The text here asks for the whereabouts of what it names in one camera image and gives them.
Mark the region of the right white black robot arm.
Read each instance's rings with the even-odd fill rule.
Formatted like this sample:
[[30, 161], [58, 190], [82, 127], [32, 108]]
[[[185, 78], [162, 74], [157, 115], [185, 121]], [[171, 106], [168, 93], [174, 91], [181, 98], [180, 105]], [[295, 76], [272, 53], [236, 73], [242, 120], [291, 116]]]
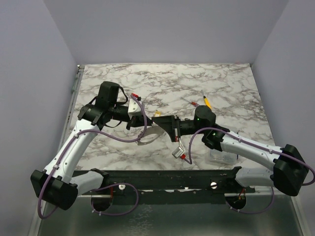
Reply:
[[205, 105], [195, 108], [192, 120], [180, 120], [175, 116], [153, 117], [152, 121], [162, 128], [172, 142], [178, 142], [184, 135], [195, 137], [203, 134], [202, 142], [210, 149], [233, 153], [265, 167], [261, 169], [240, 169], [235, 176], [226, 180], [231, 192], [238, 192], [247, 186], [271, 186], [289, 196], [297, 196], [309, 170], [298, 149], [293, 145], [285, 147], [259, 143], [216, 124], [216, 115]]

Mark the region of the large metal key ring band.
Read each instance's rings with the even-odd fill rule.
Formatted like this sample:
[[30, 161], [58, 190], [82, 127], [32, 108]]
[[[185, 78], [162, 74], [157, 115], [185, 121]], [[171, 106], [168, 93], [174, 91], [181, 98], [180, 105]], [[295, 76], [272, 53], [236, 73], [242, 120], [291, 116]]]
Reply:
[[155, 140], [163, 137], [165, 135], [165, 131], [158, 126], [157, 124], [154, 124], [147, 128], [144, 136], [137, 141], [138, 146], [144, 146], [153, 143]]

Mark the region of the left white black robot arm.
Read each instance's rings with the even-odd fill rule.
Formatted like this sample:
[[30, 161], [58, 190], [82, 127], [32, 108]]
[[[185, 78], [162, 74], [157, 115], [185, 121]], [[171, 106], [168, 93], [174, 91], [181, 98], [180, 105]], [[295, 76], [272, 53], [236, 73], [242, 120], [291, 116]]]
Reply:
[[32, 173], [31, 183], [38, 197], [37, 212], [41, 218], [44, 218], [42, 201], [67, 210], [81, 194], [91, 190], [103, 194], [108, 190], [109, 182], [105, 179], [108, 174], [104, 171], [92, 169], [76, 177], [73, 174], [85, 150], [98, 134], [119, 142], [125, 141], [102, 131], [109, 121], [126, 122], [127, 129], [147, 128], [152, 124], [139, 96], [127, 97], [125, 102], [117, 101], [122, 91], [117, 83], [103, 82], [98, 95], [81, 108], [69, 138], [53, 160], [42, 171]]

